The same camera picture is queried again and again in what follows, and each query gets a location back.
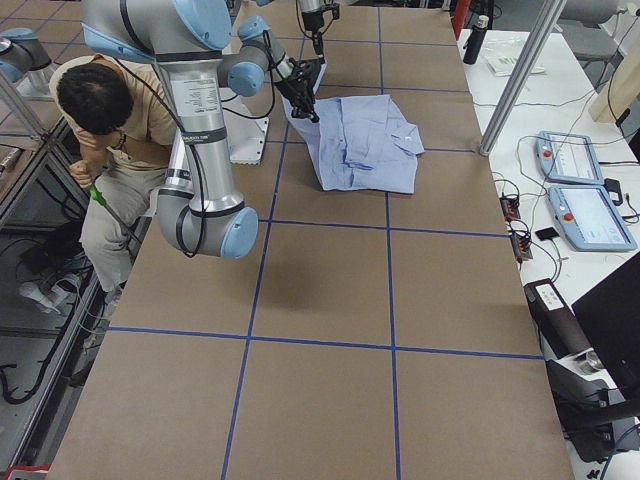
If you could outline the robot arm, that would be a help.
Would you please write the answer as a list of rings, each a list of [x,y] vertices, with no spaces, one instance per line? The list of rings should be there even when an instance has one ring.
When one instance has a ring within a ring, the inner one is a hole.
[[[258,215],[234,184],[220,90],[253,96],[269,76],[293,117],[318,122],[324,56],[290,57],[258,15],[240,25],[239,52],[225,53],[233,29],[224,1],[87,1],[83,30],[93,51],[147,63],[159,76],[179,131],[157,197],[164,238],[187,256],[246,256]]]
[[[340,18],[337,1],[299,0],[296,2],[297,19],[302,33],[308,38],[317,58],[323,62],[324,34]]]

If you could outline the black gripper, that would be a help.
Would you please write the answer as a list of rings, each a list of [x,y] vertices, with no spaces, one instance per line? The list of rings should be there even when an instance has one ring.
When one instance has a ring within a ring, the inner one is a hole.
[[[312,45],[317,56],[315,59],[295,60],[284,57],[273,70],[275,87],[289,101],[291,116],[297,120],[319,122],[315,111],[315,87],[323,68],[323,34],[315,31],[311,34]]]

